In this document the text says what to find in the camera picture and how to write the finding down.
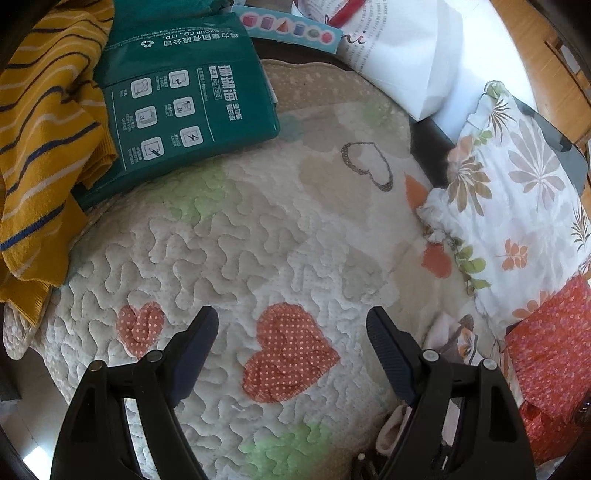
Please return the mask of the green printed package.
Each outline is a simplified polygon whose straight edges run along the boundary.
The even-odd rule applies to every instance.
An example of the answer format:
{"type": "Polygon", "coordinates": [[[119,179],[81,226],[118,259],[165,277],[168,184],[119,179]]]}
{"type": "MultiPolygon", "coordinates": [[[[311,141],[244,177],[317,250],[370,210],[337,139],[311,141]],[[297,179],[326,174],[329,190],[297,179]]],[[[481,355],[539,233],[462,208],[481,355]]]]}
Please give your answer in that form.
{"type": "Polygon", "coordinates": [[[276,138],[259,55],[228,1],[117,1],[94,71],[117,157],[82,209],[177,168],[276,138]]]}

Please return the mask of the colourful shapes box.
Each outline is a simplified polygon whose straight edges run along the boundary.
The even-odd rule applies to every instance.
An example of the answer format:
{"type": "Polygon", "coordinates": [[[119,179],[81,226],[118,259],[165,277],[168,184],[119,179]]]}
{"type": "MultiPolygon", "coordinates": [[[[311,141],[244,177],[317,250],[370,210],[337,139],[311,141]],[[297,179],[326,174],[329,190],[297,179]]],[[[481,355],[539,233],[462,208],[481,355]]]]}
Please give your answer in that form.
{"type": "Polygon", "coordinates": [[[342,41],[342,31],[324,23],[245,5],[232,6],[249,36],[256,39],[297,45],[335,55],[342,41]]]}

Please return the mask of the quilted heart pattern bedspread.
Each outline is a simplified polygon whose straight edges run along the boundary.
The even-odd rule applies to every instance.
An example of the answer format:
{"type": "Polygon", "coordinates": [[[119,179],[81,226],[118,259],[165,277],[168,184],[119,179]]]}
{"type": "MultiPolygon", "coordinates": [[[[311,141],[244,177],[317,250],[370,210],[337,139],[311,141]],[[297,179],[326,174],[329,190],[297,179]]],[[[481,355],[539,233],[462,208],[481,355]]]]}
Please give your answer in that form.
{"type": "Polygon", "coordinates": [[[96,208],[38,327],[4,311],[10,357],[35,351],[65,399],[96,359],[161,348],[204,305],[219,330],[176,414],[213,479],[345,479],[396,398],[366,333],[386,309],[418,341],[470,316],[447,245],[415,210],[431,184],[407,114],[360,75],[263,64],[280,135],[180,169],[96,208]]]}

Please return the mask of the white garment with grey band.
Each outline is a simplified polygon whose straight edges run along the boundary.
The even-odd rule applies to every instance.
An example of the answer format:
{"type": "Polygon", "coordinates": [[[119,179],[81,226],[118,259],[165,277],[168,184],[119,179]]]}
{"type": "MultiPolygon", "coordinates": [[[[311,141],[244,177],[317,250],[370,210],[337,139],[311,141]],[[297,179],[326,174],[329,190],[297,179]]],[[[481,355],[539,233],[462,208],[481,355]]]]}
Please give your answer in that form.
{"type": "Polygon", "coordinates": [[[473,316],[466,314],[457,320],[440,314],[423,345],[400,330],[382,307],[370,310],[367,329],[401,401],[378,434],[377,452],[400,459],[422,443],[431,453],[441,446],[451,447],[460,420],[460,405],[452,398],[466,394],[484,360],[477,350],[473,316]]]}

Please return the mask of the red floral patterned cloth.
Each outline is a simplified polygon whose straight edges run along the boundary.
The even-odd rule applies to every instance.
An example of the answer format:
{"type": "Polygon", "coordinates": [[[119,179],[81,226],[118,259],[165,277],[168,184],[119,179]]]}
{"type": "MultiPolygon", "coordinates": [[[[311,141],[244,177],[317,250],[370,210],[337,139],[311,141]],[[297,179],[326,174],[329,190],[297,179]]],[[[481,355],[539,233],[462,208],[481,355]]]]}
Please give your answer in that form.
{"type": "Polygon", "coordinates": [[[578,407],[590,393],[590,285],[575,276],[512,328],[506,347],[534,461],[566,455],[582,433],[578,407]]]}

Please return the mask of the white floral leaf pillow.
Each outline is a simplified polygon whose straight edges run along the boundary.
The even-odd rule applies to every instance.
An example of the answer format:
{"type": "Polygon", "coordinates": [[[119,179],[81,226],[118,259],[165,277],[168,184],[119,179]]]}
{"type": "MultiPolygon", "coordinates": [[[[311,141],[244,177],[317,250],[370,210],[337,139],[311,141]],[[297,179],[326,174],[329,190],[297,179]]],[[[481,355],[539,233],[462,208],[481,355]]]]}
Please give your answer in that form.
{"type": "Polygon", "coordinates": [[[447,156],[448,185],[417,214],[449,242],[493,334],[590,269],[590,220],[542,129],[491,81],[447,156]]]}

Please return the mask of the white paper bag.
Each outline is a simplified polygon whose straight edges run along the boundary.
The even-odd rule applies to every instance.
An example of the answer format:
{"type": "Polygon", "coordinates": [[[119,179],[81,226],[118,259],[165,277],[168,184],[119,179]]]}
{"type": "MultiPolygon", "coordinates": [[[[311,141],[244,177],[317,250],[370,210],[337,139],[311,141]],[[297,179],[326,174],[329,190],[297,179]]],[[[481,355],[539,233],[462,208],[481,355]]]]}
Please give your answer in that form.
{"type": "Polygon", "coordinates": [[[338,58],[413,119],[439,111],[456,82],[463,18],[438,0],[297,1],[305,17],[342,31],[338,58]]]}

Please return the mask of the yellow striped knit sweater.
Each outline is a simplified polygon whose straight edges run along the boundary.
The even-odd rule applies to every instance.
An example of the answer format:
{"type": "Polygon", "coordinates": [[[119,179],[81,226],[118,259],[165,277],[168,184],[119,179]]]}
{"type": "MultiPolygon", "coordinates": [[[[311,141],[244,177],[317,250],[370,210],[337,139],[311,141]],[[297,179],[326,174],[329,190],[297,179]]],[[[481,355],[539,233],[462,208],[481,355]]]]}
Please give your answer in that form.
{"type": "Polygon", "coordinates": [[[61,1],[1,70],[1,301],[33,326],[87,223],[72,190],[116,158],[94,80],[113,20],[110,1],[61,1]]]}

